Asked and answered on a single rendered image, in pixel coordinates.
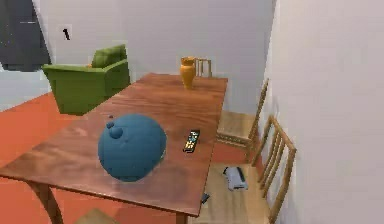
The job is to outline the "black remote control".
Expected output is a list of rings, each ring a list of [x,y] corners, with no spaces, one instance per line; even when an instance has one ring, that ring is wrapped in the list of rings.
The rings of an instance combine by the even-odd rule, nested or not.
[[[186,153],[193,153],[198,143],[199,136],[199,130],[191,130],[184,145],[183,151]]]

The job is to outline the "blue round ball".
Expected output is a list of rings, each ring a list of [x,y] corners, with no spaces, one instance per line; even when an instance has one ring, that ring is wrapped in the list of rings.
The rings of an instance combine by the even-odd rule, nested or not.
[[[112,177],[136,182],[165,157],[167,136],[152,118],[127,114],[106,123],[98,142],[101,166]]]

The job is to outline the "white and black card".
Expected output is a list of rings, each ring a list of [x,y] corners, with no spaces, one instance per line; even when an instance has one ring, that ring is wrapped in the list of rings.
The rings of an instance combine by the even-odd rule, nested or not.
[[[233,191],[235,189],[247,189],[248,184],[245,176],[240,167],[231,166],[226,167],[223,171],[228,183],[228,189]]]

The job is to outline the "brown wooden table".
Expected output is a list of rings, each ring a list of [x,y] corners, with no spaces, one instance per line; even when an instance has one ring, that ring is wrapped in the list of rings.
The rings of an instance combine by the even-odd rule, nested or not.
[[[198,77],[187,90],[177,75],[147,74],[0,168],[0,176],[26,182],[53,224],[63,224],[53,189],[169,211],[176,224],[187,224],[200,213],[226,87],[224,78]],[[133,183],[108,175],[97,153],[106,123],[127,113],[153,118],[167,135],[164,160]],[[194,152],[186,153],[191,130],[200,136]]]

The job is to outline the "light wooden slatted chair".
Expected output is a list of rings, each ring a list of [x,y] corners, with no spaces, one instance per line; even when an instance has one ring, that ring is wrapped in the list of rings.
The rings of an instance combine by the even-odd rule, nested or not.
[[[269,157],[263,171],[258,172],[256,162],[265,147],[271,128],[274,128],[274,134]],[[281,167],[284,150],[288,151],[284,175],[277,195],[269,205],[267,195]],[[251,163],[214,163],[210,166],[205,187],[205,192],[210,197],[201,205],[199,216],[188,219],[190,224],[277,224],[276,220],[289,189],[296,151],[277,119],[270,115]],[[230,170],[241,170],[247,187],[230,190],[229,177],[226,176]]]
[[[212,60],[206,58],[194,59],[197,76],[212,76]]]
[[[216,134],[216,139],[224,144],[243,149],[246,161],[254,146],[258,134],[260,114],[266,99],[269,79],[262,85],[260,98],[254,115],[223,110]]]

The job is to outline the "orange vase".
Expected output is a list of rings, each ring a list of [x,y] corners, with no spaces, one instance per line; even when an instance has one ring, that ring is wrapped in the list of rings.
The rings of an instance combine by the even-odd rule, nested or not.
[[[180,75],[183,85],[186,89],[192,88],[192,82],[196,76],[195,59],[193,57],[182,57],[180,66]]]

